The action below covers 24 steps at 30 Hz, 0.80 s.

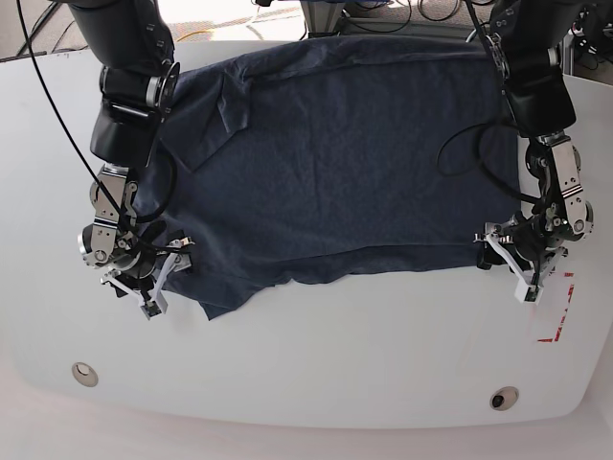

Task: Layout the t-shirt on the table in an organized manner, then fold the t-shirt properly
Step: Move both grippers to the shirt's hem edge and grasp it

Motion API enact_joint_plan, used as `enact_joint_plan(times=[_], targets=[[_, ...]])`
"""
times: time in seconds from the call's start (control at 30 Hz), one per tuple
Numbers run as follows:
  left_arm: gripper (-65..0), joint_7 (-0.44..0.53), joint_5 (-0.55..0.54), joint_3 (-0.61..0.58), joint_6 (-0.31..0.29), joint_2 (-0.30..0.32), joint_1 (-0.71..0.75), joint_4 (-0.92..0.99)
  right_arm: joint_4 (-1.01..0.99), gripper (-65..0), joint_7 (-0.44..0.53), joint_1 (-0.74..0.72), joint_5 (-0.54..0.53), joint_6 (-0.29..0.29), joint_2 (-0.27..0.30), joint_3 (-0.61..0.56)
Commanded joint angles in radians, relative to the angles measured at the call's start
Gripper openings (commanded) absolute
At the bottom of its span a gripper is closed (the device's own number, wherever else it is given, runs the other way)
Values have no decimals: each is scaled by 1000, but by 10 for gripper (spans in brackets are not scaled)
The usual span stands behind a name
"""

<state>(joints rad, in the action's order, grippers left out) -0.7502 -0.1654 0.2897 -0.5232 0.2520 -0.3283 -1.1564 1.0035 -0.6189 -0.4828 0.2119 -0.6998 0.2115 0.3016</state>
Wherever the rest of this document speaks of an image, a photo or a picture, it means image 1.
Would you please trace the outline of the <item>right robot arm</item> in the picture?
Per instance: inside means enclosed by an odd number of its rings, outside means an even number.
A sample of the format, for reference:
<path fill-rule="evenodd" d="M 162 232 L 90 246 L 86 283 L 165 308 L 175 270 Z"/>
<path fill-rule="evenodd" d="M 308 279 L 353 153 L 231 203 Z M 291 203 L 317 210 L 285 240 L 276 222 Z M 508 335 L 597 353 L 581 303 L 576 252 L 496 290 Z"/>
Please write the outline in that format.
<path fill-rule="evenodd" d="M 90 150 L 103 161 L 90 188 L 92 224 L 79 235 L 84 262 L 103 271 L 102 283 L 130 297 L 146 318 L 166 312 L 168 276 L 191 265 L 191 239 L 179 234 L 155 244 L 166 224 L 166 200 L 139 215 L 137 172 L 148 165 L 180 65 L 169 27 L 155 1 L 71 1 L 68 8 L 89 49 L 102 64 L 101 108 Z"/>

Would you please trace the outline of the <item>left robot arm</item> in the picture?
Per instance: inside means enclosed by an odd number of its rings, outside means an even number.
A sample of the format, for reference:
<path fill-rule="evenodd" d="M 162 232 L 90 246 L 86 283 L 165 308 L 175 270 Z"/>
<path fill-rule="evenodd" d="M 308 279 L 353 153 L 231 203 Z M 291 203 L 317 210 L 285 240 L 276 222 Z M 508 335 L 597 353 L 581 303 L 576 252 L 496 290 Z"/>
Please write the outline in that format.
<path fill-rule="evenodd" d="M 517 212 L 504 223 L 486 223 L 475 237 L 482 245 L 478 266 L 507 265 L 522 303 L 540 301 L 545 279 L 567 254 L 564 244 L 585 239 L 594 227 L 580 182 L 579 152 L 565 132 L 577 117 L 558 49 L 582 7 L 580 1 L 497 1 L 483 32 L 511 115 L 494 125 L 514 128 L 528 140 L 525 164 L 540 195 L 517 192 L 478 163 L 499 190 L 532 206 L 528 217 Z"/>

